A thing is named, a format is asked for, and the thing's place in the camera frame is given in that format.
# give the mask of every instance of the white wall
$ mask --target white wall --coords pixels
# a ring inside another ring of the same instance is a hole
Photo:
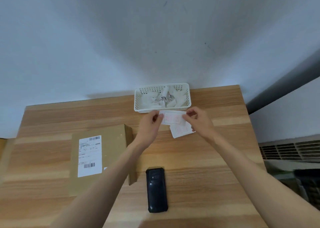
[[[250,115],[259,143],[320,134],[320,77]]]
[[[246,102],[320,48],[320,0],[0,0],[0,137],[24,107],[140,85],[240,84]]]

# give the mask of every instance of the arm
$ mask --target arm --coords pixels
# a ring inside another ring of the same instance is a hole
[[[183,118],[221,155],[270,228],[320,227],[320,212],[229,144],[205,111],[192,107],[186,113]]]
[[[50,228],[102,227],[118,196],[118,193],[142,152],[149,147],[158,134],[163,114],[152,111],[139,125],[134,141],[102,176],[85,193],[76,197],[66,210],[51,224]]]

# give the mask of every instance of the hand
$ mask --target hand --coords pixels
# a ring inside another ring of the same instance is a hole
[[[142,144],[144,148],[148,148],[157,137],[163,119],[163,114],[158,114],[159,111],[154,110],[143,116],[140,121],[138,134],[134,141]]]
[[[192,130],[196,131],[206,141],[209,141],[215,133],[214,125],[206,111],[194,106],[182,115],[183,119],[191,124]]]

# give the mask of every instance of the metal grille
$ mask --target metal grille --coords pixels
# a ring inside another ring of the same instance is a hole
[[[320,162],[320,140],[260,146],[264,160]]]

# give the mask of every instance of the forearm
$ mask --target forearm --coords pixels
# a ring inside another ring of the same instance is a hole
[[[269,227],[320,227],[320,212],[212,132],[207,140],[230,167]]]
[[[51,224],[51,228],[102,227],[116,197],[145,146],[133,141],[102,176]]]

